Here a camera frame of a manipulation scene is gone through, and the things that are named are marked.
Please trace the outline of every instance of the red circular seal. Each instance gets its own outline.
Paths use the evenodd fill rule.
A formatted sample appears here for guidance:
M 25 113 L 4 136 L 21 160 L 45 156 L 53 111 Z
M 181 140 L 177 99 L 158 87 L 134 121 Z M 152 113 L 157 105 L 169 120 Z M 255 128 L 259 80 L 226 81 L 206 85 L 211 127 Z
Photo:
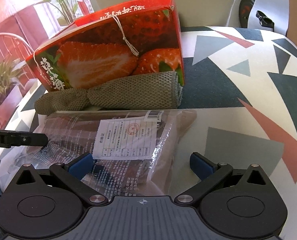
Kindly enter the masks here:
M 128 127 L 127 127 L 127 133 L 129 135 L 134 135 L 139 131 L 140 127 L 137 123 L 131 123 Z

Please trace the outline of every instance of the rolled gray towel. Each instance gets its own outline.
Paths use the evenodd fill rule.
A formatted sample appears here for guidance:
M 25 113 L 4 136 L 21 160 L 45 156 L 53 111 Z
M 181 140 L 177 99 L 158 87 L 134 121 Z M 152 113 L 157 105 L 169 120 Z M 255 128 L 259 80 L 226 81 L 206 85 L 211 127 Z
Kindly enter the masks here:
M 44 94 L 35 102 L 38 114 L 80 111 L 93 105 L 130 110 L 176 109 L 182 100 L 182 87 L 175 71 L 113 79 L 100 86 L 66 89 Z

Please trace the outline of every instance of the red strawberry box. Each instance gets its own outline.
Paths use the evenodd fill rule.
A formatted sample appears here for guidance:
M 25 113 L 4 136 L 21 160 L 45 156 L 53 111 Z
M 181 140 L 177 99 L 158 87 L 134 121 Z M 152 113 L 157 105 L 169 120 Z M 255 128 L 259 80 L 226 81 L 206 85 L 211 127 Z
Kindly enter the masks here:
M 176 71 L 184 84 L 174 0 L 133 0 L 75 24 L 26 60 L 48 91 L 88 89 L 115 78 L 162 71 Z

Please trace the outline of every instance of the brown item in plastic bag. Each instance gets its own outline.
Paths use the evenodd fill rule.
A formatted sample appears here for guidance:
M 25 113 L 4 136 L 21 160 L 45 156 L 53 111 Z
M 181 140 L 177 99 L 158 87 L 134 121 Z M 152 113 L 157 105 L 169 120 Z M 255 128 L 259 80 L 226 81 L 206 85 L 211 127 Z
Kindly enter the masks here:
M 36 132 L 49 138 L 46 147 L 28 147 L 15 165 L 32 163 L 45 169 L 56 162 L 68 163 L 84 153 L 92 153 L 101 120 L 141 117 L 147 111 L 57 112 L 48 116 Z M 157 123 L 156 147 L 146 160 L 94 160 L 91 173 L 82 182 L 101 194 L 165 195 L 171 182 L 173 155 L 179 138 L 196 119 L 196 111 L 164 110 Z

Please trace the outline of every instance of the metal screw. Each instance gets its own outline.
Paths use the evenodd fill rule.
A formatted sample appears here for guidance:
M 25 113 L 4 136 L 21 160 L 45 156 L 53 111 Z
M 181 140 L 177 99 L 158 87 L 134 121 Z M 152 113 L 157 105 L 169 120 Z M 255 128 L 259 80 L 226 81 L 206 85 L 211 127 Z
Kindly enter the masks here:
M 90 197 L 90 201 L 93 203 L 101 203 L 105 200 L 105 197 L 102 195 L 93 195 Z
M 193 200 L 193 197 L 190 195 L 180 195 L 177 197 L 177 200 L 182 203 L 189 203 Z

